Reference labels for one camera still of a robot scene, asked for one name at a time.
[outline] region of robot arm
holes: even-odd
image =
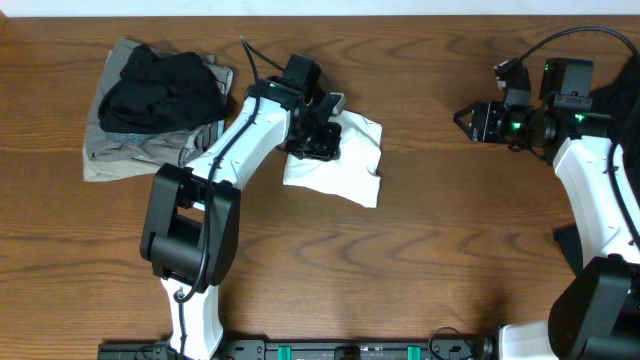
[[[249,87],[240,115],[211,149],[184,169],[165,164],[154,178],[140,253],[152,263],[169,296],[169,345],[188,358],[210,359],[222,338],[218,285],[235,257],[241,191],[256,168],[284,141],[285,152],[300,158],[330,161],[340,154],[340,126],[328,120],[342,111],[345,99],[324,93],[317,85],[319,75],[313,61],[293,55],[282,77]],[[258,96],[257,115],[248,124]],[[206,179],[216,158],[213,191],[206,199]],[[203,209],[205,201],[211,209],[208,239],[201,223],[177,212],[177,207]],[[195,284],[205,242],[209,253],[204,281]],[[177,291],[188,293],[196,285],[188,302],[180,305],[174,299]]]
[[[458,112],[454,121],[473,141],[506,143],[512,150],[542,149],[544,156],[538,157],[553,166],[576,219],[575,231],[555,236],[578,276],[555,302],[548,320],[500,329],[498,357],[637,359],[640,251],[614,196],[609,172],[615,172],[636,227],[640,210],[625,174],[621,147],[615,149],[613,168],[607,164],[614,146],[607,137],[611,118],[590,113],[593,63],[548,59],[540,109],[528,104],[527,69],[519,64],[504,73],[505,66],[508,62],[496,67],[504,100],[477,102]]]

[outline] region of black cable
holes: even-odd
[[[543,47],[548,42],[550,42],[552,40],[555,40],[555,39],[557,39],[559,37],[565,36],[565,35],[575,34],[575,33],[579,33],[579,32],[586,32],[586,31],[602,32],[602,33],[606,33],[606,34],[609,34],[609,35],[617,38],[618,40],[622,41],[627,46],[627,48],[629,48],[629,50],[631,51],[633,56],[640,63],[640,53],[638,52],[638,49],[633,45],[631,40],[629,40],[624,35],[620,34],[619,32],[617,32],[615,30],[612,30],[612,29],[609,29],[609,28],[606,28],[606,27],[602,27],[602,26],[583,26],[583,27],[577,27],[577,28],[572,28],[572,29],[567,29],[567,30],[561,31],[559,33],[551,35],[548,38],[542,40],[541,42],[536,44],[534,47],[529,49],[529,51],[527,51],[524,55],[520,56],[514,62],[510,63],[509,65],[507,65],[507,68],[506,68],[505,72],[508,72],[514,66],[522,63],[522,61],[524,59],[529,57],[529,55],[533,54],[536,50],[538,50],[539,48]],[[620,187],[618,186],[618,180],[616,179],[616,175],[615,175],[616,168],[613,166],[613,156],[615,154],[616,148],[620,144],[620,140],[622,138],[622,135],[626,132],[626,130],[628,128],[630,128],[631,123],[636,119],[636,117],[638,116],[639,112],[640,112],[640,96],[638,96],[638,99],[636,99],[636,102],[633,105],[631,113],[629,114],[627,119],[625,119],[625,121],[622,123],[623,125],[621,127],[620,133],[617,136],[615,136],[615,138],[611,139],[611,148],[609,149],[609,154],[607,156],[607,173],[609,174],[609,181],[611,182],[611,188],[613,189],[613,194],[614,194],[614,196],[616,198],[616,202],[618,203],[618,207],[620,208],[620,212],[622,213],[622,217],[624,218],[625,222],[627,223],[627,227],[629,228],[629,232],[631,233],[631,237],[632,237],[631,242],[634,242],[636,244],[636,246],[638,247],[638,250],[640,250],[640,235],[638,234],[638,229],[636,228],[636,225],[633,222],[633,219],[631,218],[631,215],[629,214],[629,209],[627,209],[627,205],[625,204],[624,198],[622,197],[622,194],[620,192]]]
[[[629,119],[635,118],[639,110],[640,110],[640,95],[638,96],[638,99],[636,100],[636,103],[633,106],[633,109],[631,110],[631,115],[629,116]],[[636,228],[635,223],[631,218],[631,214],[629,214],[629,209],[627,209],[627,206],[624,202],[624,198],[622,197],[622,193],[620,192],[620,187],[618,186],[618,179],[616,179],[617,168],[613,165],[613,157],[615,156],[616,148],[618,147],[618,144],[620,144],[620,139],[622,137],[622,134],[626,132],[628,128],[631,127],[630,124],[631,124],[631,121],[627,119],[622,129],[620,130],[620,134],[616,136],[615,139],[611,140],[611,148],[609,148],[609,154],[607,155],[607,174],[609,175],[609,181],[611,182],[613,195],[615,196],[616,201],[618,202],[618,206],[620,207],[620,212],[622,213],[622,217],[624,218],[624,221],[627,223],[627,227],[629,227],[629,232],[631,233],[632,239],[631,239],[631,242],[629,242],[629,245],[631,245],[631,243],[635,243],[638,250],[640,250],[640,235],[638,234],[638,229]]]
[[[141,347],[136,351],[136,353],[135,353],[135,354],[133,354],[133,360],[138,360],[138,354],[141,354],[141,355],[142,355],[142,357],[143,357],[145,360],[151,360],[151,358],[150,358],[150,357],[148,357],[148,356],[147,356],[147,354],[145,354],[144,352],[145,352],[146,350],[153,349],[153,348],[155,348],[155,347],[156,347],[156,345],[155,345],[155,344],[149,344],[149,345],[143,345],[143,346],[141,346]]]
[[[575,34],[575,33],[579,33],[579,32],[587,32],[587,31],[589,31],[589,32],[603,32],[603,33],[607,33],[609,35],[612,35],[612,36],[618,38],[625,45],[627,45],[627,47],[629,48],[629,50],[631,50],[633,55],[640,60],[640,56],[638,55],[638,50],[633,45],[631,40],[627,39],[624,35],[620,34],[619,32],[617,32],[617,31],[615,31],[613,29],[609,29],[609,28],[603,27],[603,26],[581,26],[581,27],[571,28],[571,29],[567,29],[567,30],[561,31],[559,33],[553,34],[553,35],[549,36],[548,38],[540,41],[537,45],[535,45],[534,47],[529,49],[529,51],[527,51],[524,55],[520,56],[516,61],[514,61],[511,64],[507,65],[507,71],[511,70],[514,66],[522,63],[522,61],[524,59],[528,58],[529,55],[533,54],[536,50],[540,49],[541,47],[546,45],[548,42],[553,41],[553,40],[555,40],[555,39],[557,39],[559,37],[565,36],[565,35]]]
[[[246,41],[245,44],[247,45],[247,47],[249,48],[249,50],[251,50],[251,52],[253,52],[254,54],[256,54],[260,59],[268,62],[271,66],[273,66],[274,68],[284,72],[284,68],[278,64],[276,64],[275,61],[269,59],[268,57],[262,55],[261,52],[259,52],[258,50],[254,49],[251,45],[249,45]]]
[[[184,360],[184,348],[187,344],[187,327],[184,323],[184,304],[178,304],[178,319],[180,321],[180,360]]]
[[[544,101],[542,102],[542,112],[545,112],[545,110],[547,110],[547,106],[549,105],[549,101],[551,101],[551,98],[558,95],[557,91],[549,91],[549,93],[547,94],[547,96],[544,97]]]
[[[433,334],[431,334],[431,337],[429,337],[429,341],[427,341],[427,350],[429,350],[429,352],[431,353],[431,355],[433,355],[433,357],[435,357],[435,358],[436,358],[436,359],[438,359],[438,360],[444,360],[444,359],[442,358],[442,356],[438,355],[438,353],[437,353],[437,352],[433,351],[433,348],[431,347],[431,345],[432,345],[432,342],[433,342],[433,338],[434,338],[436,335],[438,335],[438,333],[439,333],[440,331],[442,331],[442,330],[451,330],[451,331],[455,332],[456,334],[458,334],[458,335],[462,336],[462,334],[460,334],[460,332],[459,332],[458,330],[456,330],[455,328],[449,327],[449,326],[443,326],[443,327],[441,327],[440,329],[436,330],[436,332],[434,332]],[[464,341],[464,343],[465,343],[465,344],[469,347],[469,349],[471,349],[471,351],[472,351],[471,356],[470,356],[470,357],[468,357],[468,358],[465,358],[465,359],[470,359],[470,358],[472,358],[472,357],[473,357],[473,346],[471,346],[471,344],[469,344],[469,343],[467,342],[467,340],[465,340],[465,339],[462,339],[462,341]]]
[[[246,40],[243,37],[240,37],[240,41],[242,42],[242,46],[244,47],[247,57],[249,58],[249,63],[251,64],[251,70],[253,71],[253,77],[255,79],[255,83],[258,91],[256,95],[256,104],[253,108],[253,113],[251,114],[251,116],[249,116],[249,118],[247,119],[247,122],[244,123],[244,125],[242,125],[240,130],[236,134],[234,134],[231,140],[229,140],[229,142],[225,144],[222,150],[220,150],[220,153],[218,154],[218,156],[216,156],[213,159],[211,168],[209,169],[209,175],[207,176],[207,185],[205,188],[205,200],[204,200],[204,225],[203,225],[204,226],[204,244],[202,246],[202,256],[200,258],[200,267],[198,269],[198,275],[196,276],[196,280],[194,281],[193,285],[191,286],[191,289],[186,295],[184,295],[182,290],[177,290],[173,294],[173,299],[178,303],[178,311],[180,313],[180,318],[181,318],[180,330],[182,332],[182,339],[183,339],[182,344],[180,346],[180,354],[179,354],[181,358],[184,357],[184,346],[187,338],[187,334],[185,331],[186,330],[185,324],[184,324],[184,307],[183,306],[187,301],[191,300],[193,295],[195,295],[197,289],[202,285],[202,282],[204,281],[204,278],[206,275],[207,263],[209,262],[209,238],[210,238],[209,230],[211,226],[211,200],[212,200],[211,187],[213,184],[213,175],[215,174],[216,170],[220,167],[220,162],[224,158],[224,155],[229,151],[231,146],[233,146],[233,144],[235,144],[235,142],[245,132],[245,130],[247,130],[249,126],[253,124],[255,117],[258,115],[258,109],[260,108],[261,91],[260,91],[260,88],[257,86],[258,81],[260,80],[260,78],[258,77],[258,70],[256,69],[256,64],[253,61],[253,57],[249,52],[249,49],[250,49],[249,44],[247,44]]]

